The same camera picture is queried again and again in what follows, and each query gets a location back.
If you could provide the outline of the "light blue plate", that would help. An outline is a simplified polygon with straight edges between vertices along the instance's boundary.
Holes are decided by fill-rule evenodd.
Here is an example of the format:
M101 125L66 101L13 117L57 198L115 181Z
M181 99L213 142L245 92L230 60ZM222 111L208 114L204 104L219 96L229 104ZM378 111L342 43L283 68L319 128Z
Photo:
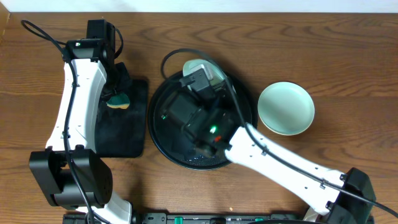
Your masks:
M227 77L220 68L203 59L193 59L185 62L182 70L183 76L189 76L199 69L204 69L205 76L207 77L211 86L216 86L217 84L223 82Z
M276 82L259 96L257 112L271 131L293 136L306 131L313 123L315 105L310 94L292 82Z

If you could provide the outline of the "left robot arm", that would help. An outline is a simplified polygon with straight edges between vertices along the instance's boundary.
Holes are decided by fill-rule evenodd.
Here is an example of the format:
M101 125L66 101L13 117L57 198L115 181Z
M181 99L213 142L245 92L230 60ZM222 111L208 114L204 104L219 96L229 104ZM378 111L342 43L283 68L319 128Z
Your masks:
M113 190L111 169L96 153L95 125L108 75L117 76L114 43L69 40L63 48L65 84L45 150L32 152L29 168L53 207L85 212L89 220L131 223L132 205Z

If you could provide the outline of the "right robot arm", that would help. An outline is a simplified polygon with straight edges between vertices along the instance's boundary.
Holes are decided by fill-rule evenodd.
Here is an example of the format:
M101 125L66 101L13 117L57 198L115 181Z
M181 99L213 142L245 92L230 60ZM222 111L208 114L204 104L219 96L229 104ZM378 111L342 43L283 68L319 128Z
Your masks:
M242 106L239 116L236 106ZM320 223L369 223L375 194L369 177L310 162L263 136L251 123L251 100L226 90L201 97L186 88L161 91L151 103L151 135L174 163L208 170L229 163L283 186L314 211Z

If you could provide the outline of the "green yellow sponge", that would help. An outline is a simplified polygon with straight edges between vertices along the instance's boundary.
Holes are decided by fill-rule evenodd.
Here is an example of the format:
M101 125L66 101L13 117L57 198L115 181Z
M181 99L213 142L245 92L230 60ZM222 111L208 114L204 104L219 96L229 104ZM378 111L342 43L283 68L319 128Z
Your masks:
M127 94L120 93L112 96L107 102L107 106L114 109L127 109L130 105L130 100Z

